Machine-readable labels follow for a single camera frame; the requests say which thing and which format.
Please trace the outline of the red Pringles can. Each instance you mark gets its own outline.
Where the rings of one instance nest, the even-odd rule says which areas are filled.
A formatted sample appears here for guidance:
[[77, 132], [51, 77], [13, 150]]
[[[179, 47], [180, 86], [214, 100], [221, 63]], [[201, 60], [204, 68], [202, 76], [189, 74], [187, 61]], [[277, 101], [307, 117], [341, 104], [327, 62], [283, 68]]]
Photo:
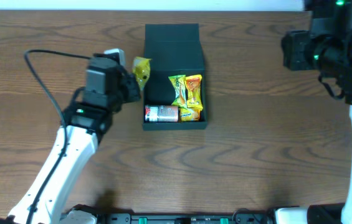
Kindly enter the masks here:
[[177, 106], [146, 105], [145, 121], [151, 123], [177, 123], [179, 119]]

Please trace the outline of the dark green gift box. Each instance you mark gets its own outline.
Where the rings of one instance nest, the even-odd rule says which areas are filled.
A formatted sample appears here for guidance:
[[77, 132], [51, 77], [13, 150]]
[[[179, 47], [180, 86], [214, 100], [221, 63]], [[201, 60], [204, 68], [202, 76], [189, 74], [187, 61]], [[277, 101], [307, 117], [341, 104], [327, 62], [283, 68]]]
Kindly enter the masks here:
[[201, 75], [203, 110], [199, 121], [149, 122], [143, 119], [145, 131], [206, 129], [206, 68], [199, 39], [198, 24], [145, 25], [144, 57], [150, 59], [150, 77], [143, 90], [143, 112], [147, 106], [169, 106], [176, 98], [169, 80], [172, 75]]

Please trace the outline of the green snack packet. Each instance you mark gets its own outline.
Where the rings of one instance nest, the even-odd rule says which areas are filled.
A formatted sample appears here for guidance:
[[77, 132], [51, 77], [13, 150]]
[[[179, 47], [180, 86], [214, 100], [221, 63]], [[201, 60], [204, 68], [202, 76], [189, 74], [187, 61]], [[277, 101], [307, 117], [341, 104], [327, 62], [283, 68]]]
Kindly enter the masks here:
[[175, 90], [175, 99], [171, 105], [178, 106], [179, 108], [187, 108], [186, 85], [185, 85], [186, 76], [173, 75], [168, 78]]

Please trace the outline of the orange Le-mond biscuit packet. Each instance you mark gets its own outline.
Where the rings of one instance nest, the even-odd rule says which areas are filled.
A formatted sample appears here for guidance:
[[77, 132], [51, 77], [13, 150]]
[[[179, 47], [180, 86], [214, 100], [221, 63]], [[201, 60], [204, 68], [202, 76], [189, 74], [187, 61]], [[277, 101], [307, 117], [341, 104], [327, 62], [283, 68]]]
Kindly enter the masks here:
[[180, 108], [179, 117], [181, 122], [193, 122], [199, 121], [201, 116], [201, 110], [197, 108]]

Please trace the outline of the orange yellow Julie's snack packet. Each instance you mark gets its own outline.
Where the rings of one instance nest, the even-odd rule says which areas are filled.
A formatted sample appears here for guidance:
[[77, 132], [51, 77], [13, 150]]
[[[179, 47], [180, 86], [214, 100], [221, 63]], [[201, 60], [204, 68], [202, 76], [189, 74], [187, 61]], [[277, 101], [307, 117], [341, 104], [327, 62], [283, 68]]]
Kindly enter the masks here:
[[188, 92], [188, 99], [187, 99], [188, 108], [203, 110], [203, 104], [201, 101], [201, 81], [202, 81], [202, 76], [200, 74], [186, 77], [186, 89]]

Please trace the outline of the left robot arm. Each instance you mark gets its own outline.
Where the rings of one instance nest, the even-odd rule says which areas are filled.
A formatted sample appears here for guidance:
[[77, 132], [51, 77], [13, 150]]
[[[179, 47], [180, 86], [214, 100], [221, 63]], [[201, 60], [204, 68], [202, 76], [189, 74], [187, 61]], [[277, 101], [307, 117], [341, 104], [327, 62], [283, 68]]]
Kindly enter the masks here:
[[122, 50], [88, 58], [85, 86], [76, 89], [66, 109], [53, 102], [61, 125], [47, 160], [25, 196], [0, 223], [98, 223], [93, 212], [73, 208], [64, 213], [64, 205], [110, 129], [113, 115], [122, 104], [140, 99], [134, 74], [125, 70]]

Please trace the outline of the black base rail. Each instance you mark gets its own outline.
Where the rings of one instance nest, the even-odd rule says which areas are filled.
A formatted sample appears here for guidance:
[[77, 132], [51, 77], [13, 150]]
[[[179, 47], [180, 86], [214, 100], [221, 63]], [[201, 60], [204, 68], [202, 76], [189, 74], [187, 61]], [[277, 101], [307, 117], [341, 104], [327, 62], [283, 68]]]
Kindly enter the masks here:
[[266, 211], [241, 208], [232, 214], [220, 213], [103, 213], [86, 205], [76, 205], [60, 218], [60, 224], [282, 224], [341, 223], [344, 203], [309, 207], [274, 207]]

